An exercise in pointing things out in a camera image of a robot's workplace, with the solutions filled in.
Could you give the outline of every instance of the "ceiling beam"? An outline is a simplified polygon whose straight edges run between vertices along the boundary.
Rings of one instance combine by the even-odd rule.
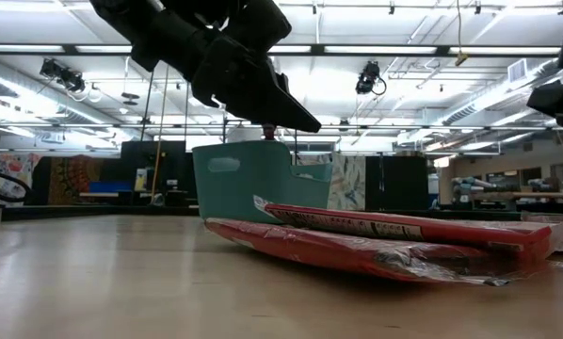
[[[131,45],[125,44],[52,44],[0,43],[0,56],[128,57]],[[550,45],[464,45],[469,58],[484,57],[558,57],[560,46]],[[282,44],[271,48],[273,57],[451,57],[458,55],[455,45],[411,44]]]
[[[118,127],[118,128],[140,128],[141,123],[36,123],[36,122],[0,122],[0,127],[57,127],[57,128],[105,128],[105,127]],[[223,127],[222,123],[164,123],[162,128],[167,129],[183,129],[183,128],[218,128]],[[260,124],[245,124],[245,128],[262,128]],[[145,128],[160,128],[158,123],[146,124]],[[350,124],[350,125],[323,125],[321,130],[486,130],[486,131],[563,131],[563,127],[548,126],[548,127],[534,127],[534,126],[435,126],[435,125],[381,125],[381,124]]]

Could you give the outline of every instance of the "wooden table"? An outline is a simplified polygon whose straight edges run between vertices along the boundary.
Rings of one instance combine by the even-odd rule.
[[[5,222],[2,338],[563,339],[563,268],[405,283],[267,257],[198,218]]]

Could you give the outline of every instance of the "ceiling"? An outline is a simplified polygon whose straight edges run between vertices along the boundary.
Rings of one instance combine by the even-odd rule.
[[[561,1],[482,0],[481,11],[475,14],[476,1],[461,0],[461,19],[454,0],[395,0],[394,15],[389,15],[390,2],[386,0],[317,0],[316,14],[314,2],[310,0],[280,0],[277,3],[293,26],[292,33],[281,44],[457,46],[461,40],[464,45],[559,46],[563,39],[563,15],[557,14],[562,9]],[[0,0],[0,43],[126,44],[128,41],[103,22],[88,1]],[[221,142],[223,112],[188,100],[191,94],[186,97],[183,77],[166,64],[161,62],[156,67],[150,90],[151,75],[133,60],[127,66],[124,56],[57,56],[56,59],[83,73],[88,88],[94,86],[99,91],[88,94],[86,90],[69,97],[58,84],[48,83],[39,75],[44,56],[0,55],[0,66],[5,66],[14,74],[10,77],[10,80],[15,79],[11,80],[14,83],[32,90],[39,86],[39,95],[49,92],[53,100],[58,98],[60,105],[73,104],[75,112],[82,113],[76,122],[91,122],[83,117],[99,115],[99,121],[108,123],[138,123],[147,111],[153,123],[160,122],[163,112],[164,123],[184,123],[187,111],[188,123],[202,124],[201,128],[186,131],[189,149]],[[288,75],[291,93],[323,124],[337,124],[340,119],[349,119],[352,124],[435,125],[457,115],[458,118],[451,121],[452,125],[553,126],[551,119],[525,110],[531,84],[526,83],[518,90],[508,89],[508,94],[506,88],[497,89],[507,78],[507,67],[520,59],[471,57],[458,67],[454,57],[275,56],[273,62],[278,72]],[[370,60],[379,63],[387,81],[388,90],[380,97],[373,94],[358,96],[355,93],[358,74]],[[527,59],[527,68],[529,71],[537,70],[539,66],[546,66],[548,61],[551,59]],[[539,79],[528,80],[535,80],[537,82],[533,84],[538,85],[557,78],[563,79],[563,72],[543,73]],[[123,92],[139,95],[137,105],[124,105]],[[481,97],[485,99],[484,103],[477,104],[475,111],[456,113],[458,108]],[[121,108],[128,112],[121,114]],[[520,114],[517,116],[519,119],[506,120],[514,114]],[[37,120],[36,117],[26,116],[16,121]],[[216,126],[203,126],[208,123]],[[229,135],[235,128],[229,127],[225,134]],[[25,130],[31,133],[54,132],[53,128]],[[89,130],[102,132],[92,137],[108,142],[112,141],[109,136],[117,131],[117,142],[121,135],[138,136],[137,129]],[[299,133],[298,141],[334,142],[343,136],[340,139],[344,143],[342,150],[362,152],[388,151],[389,144],[394,144],[395,150],[400,147],[426,150],[436,143],[456,141],[452,146],[442,145],[437,150],[466,150],[469,149],[467,145],[480,143],[481,138],[492,144],[523,134],[517,131],[490,133],[465,130],[439,128],[417,133],[417,130],[411,129],[355,129],[348,132],[326,129],[319,136]],[[184,130],[172,128],[162,131],[163,139],[185,139],[184,133]],[[147,131],[148,137],[158,134],[157,128]],[[280,139],[294,141],[294,131],[280,129],[279,134]],[[531,137],[542,137],[542,134],[542,131],[530,133],[510,142],[522,142]],[[0,135],[19,134],[0,130]],[[31,137],[27,142],[29,147],[36,144]],[[83,140],[76,146],[69,146],[69,143],[63,147],[83,146]],[[490,145],[475,148],[479,151],[490,149]]]

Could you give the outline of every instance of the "ceiling pipe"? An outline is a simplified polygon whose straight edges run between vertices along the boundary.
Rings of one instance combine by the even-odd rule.
[[[532,109],[532,108],[527,108],[524,112],[522,112],[524,114],[535,114],[538,113],[537,110]],[[542,123],[538,123],[533,125],[532,127],[554,127],[555,126],[555,120],[549,119],[546,120]],[[471,143],[473,141],[473,139],[475,140],[475,142],[499,142],[501,144],[502,140],[507,139],[508,137],[515,137],[517,135],[520,134],[527,134],[529,136],[532,136],[536,133],[541,133],[541,132],[547,132],[546,130],[540,130],[540,131],[510,131],[510,130],[506,130],[506,131],[485,131],[482,133],[478,133],[478,134],[469,134],[469,135],[465,135],[465,136],[459,136],[450,140],[446,140],[444,142],[437,142],[435,144],[432,145],[428,145],[426,147],[427,151],[438,151],[438,150],[442,150],[444,148],[447,147],[456,147],[458,145],[462,145],[462,144],[467,144],[467,143]]]
[[[51,0],[53,4],[57,5],[57,6],[61,6],[63,8],[67,8],[69,5],[63,3],[61,0]],[[83,29],[85,29],[90,35],[92,35],[96,40],[98,40],[99,42],[103,43],[103,39],[93,30],[91,29],[91,27],[89,27],[81,18],[79,18],[75,13],[71,12],[71,11],[67,11],[67,14],[69,17],[71,17],[71,19],[73,19],[77,24],[79,24],[81,27],[83,27]],[[136,72],[138,73],[146,82],[149,82],[148,79],[143,76],[143,74],[141,73],[140,70],[138,70],[136,67],[134,67],[133,65],[130,65],[130,67]],[[157,84],[153,83],[153,87],[155,89],[157,89],[158,91],[160,91],[161,93],[163,92],[163,89],[161,89]],[[117,102],[119,102],[122,106],[121,100],[120,99],[115,99],[112,98],[114,100],[116,100]],[[170,98],[165,98],[165,103],[168,103],[169,105],[172,105],[173,107],[176,108],[177,111],[182,112],[181,108],[175,104]],[[206,132],[206,130],[203,130],[204,134],[206,134],[207,136],[209,135],[208,132]]]
[[[293,3],[280,3],[280,8],[311,8],[313,4],[304,3],[304,4],[293,4]],[[390,10],[391,5],[377,5],[377,4],[360,4],[355,5],[351,4],[349,1],[346,4],[326,4],[326,7],[329,8],[387,8]],[[496,13],[501,11],[505,6],[500,5],[481,5],[482,13]],[[430,11],[433,9],[432,6],[401,6],[401,5],[394,5],[394,15],[410,15],[414,12],[425,12]],[[555,14],[563,10],[562,5],[544,5],[544,6],[521,6],[516,7],[516,9],[521,9],[522,11],[531,10],[535,12],[537,10],[551,10],[554,11]],[[50,4],[44,3],[39,1],[0,1],[0,11],[17,11],[17,12],[58,12],[58,11],[87,11],[93,10],[91,4],[87,2],[72,2],[70,4],[66,4],[66,6],[59,6],[58,4]],[[437,8],[436,9],[440,14],[444,14],[445,12],[452,11],[450,8]]]
[[[22,88],[28,89],[30,91],[38,92],[41,89],[41,93],[37,94],[43,96],[47,99],[59,103],[60,105],[66,105],[68,102],[68,109],[85,119],[93,121],[94,123],[121,123],[120,121],[110,117],[109,115],[102,113],[86,104],[76,102],[74,100],[68,100],[68,96],[52,88],[43,88],[44,85],[27,75],[18,73],[0,63],[0,78],[8,81],[12,84],[19,85]]]
[[[477,91],[466,100],[449,107],[430,125],[450,125],[455,121],[483,111],[516,95],[523,94],[537,85],[553,80],[560,70],[557,67],[557,59],[552,59],[540,64],[536,68],[530,68],[528,71],[531,75],[527,78],[527,82],[519,88],[512,89],[513,84],[509,82],[507,77],[504,77],[502,81],[497,81]],[[406,137],[399,136],[399,138],[402,138],[402,142],[413,142],[430,134],[430,131],[421,130],[414,133],[409,132]]]

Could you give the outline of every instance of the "plastic wrap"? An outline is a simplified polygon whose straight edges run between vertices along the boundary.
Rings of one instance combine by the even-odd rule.
[[[215,234],[269,255],[399,281],[502,285],[541,268],[456,245],[370,239],[216,218],[207,219],[205,225]]]
[[[373,238],[423,241],[500,251],[529,265],[554,251],[550,224],[440,220],[333,211],[268,203],[267,213],[292,226]]]

